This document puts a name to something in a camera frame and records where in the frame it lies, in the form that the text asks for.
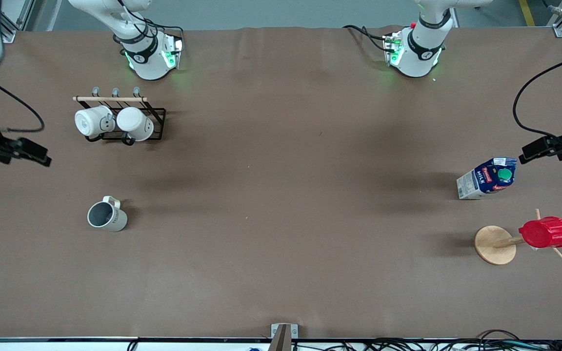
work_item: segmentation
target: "yellow tape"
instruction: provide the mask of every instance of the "yellow tape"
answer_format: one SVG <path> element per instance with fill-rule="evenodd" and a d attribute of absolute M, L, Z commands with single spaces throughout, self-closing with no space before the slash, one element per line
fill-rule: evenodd
<path fill-rule="evenodd" d="M 530 13 L 528 2 L 526 0 L 520 0 L 520 7 L 522 8 L 522 14 L 524 14 L 526 26 L 535 27 L 535 20 L 533 19 L 533 14 Z"/>

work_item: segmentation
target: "metal bracket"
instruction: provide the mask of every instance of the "metal bracket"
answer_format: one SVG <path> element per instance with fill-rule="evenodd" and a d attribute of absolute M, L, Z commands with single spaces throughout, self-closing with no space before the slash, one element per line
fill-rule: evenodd
<path fill-rule="evenodd" d="M 558 28 L 556 28 L 556 23 L 552 24 L 552 31 L 555 33 L 555 37 L 562 38 L 562 31 L 559 31 Z"/>
<path fill-rule="evenodd" d="M 277 333 L 277 330 L 279 329 L 279 326 L 281 326 L 282 324 L 286 324 L 290 327 L 290 335 L 292 336 L 292 338 L 298 338 L 299 337 L 299 325 L 298 324 L 292 324 L 292 323 L 275 323 L 275 324 L 270 324 L 270 337 L 274 338 L 275 337 L 275 333 Z"/>

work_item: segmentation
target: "black metal rack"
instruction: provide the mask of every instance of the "black metal rack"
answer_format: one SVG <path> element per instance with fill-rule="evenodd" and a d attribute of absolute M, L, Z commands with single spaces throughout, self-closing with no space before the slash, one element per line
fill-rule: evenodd
<path fill-rule="evenodd" d="M 166 109 L 151 106 L 148 98 L 140 95 L 140 88 L 138 87 L 134 87 L 133 96 L 134 97 L 129 97 L 129 98 L 120 97 L 118 88 L 114 88 L 112 89 L 112 97 L 102 98 L 99 96 L 99 88 L 94 87 L 92 89 L 92 96 L 89 97 L 74 96 L 73 100 L 79 102 L 80 105 L 84 107 L 84 109 L 92 108 L 89 102 L 96 102 L 98 103 L 99 106 L 105 106 L 112 111 L 112 114 L 114 115 L 115 119 L 118 113 L 122 109 L 127 107 L 132 107 L 130 103 L 139 104 L 140 107 L 138 106 L 134 106 L 134 107 L 140 109 L 140 111 L 142 111 L 142 113 L 144 113 L 145 116 L 147 117 L 153 116 L 155 119 L 153 122 L 153 126 L 154 126 L 153 134 L 151 134 L 151 136 L 147 140 L 162 140 L 163 128 L 166 119 Z M 118 105 L 118 107 L 112 106 L 110 103 L 116 104 Z M 101 133 L 94 138 L 85 136 L 85 139 L 88 140 L 89 142 L 96 142 L 99 140 L 121 140 L 123 144 L 127 146 L 132 146 L 134 145 L 134 142 L 136 142 L 136 140 L 134 140 L 133 138 L 128 138 L 127 132 L 122 131 L 121 129 L 118 128 L 118 126 L 116 126 L 116 128 L 111 132 Z"/>

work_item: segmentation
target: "milk carton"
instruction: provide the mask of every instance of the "milk carton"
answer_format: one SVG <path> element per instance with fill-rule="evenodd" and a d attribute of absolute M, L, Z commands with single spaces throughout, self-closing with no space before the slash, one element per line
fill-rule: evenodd
<path fill-rule="evenodd" d="M 459 198 L 478 199 L 497 193 L 513 184 L 517 158 L 496 157 L 481 164 L 457 179 Z"/>

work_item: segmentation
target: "table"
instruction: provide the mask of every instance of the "table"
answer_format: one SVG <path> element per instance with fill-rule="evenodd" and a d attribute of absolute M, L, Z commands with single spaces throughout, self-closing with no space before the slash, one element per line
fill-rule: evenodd
<path fill-rule="evenodd" d="M 377 33 L 387 33 L 380 29 Z M 562 338 L 562 260 L 495 267 L 477 229 L 562 217 L 562 162 L 457 200 L 455 179 L 538 136 L 518 89 L 562 60 L 549 28 L 453 29 L 425 78 L 385 66 L 345 29 L 186 33 L 181 71 L 136 78 L 112 34 L 18 33 L 0 84 L 45 118 L 25 135 L 50 168 L 0 164 L 0 336 Z M 75 95 L 134 86 L 168 110 L 165 140 L 89 143 Z M 562 68 L 522 96 L 522 121 L 562 133 Z M 0 92 L 0 125 L 33 116 Z M 120 233 L 88 208 L 124 200 Z"/>

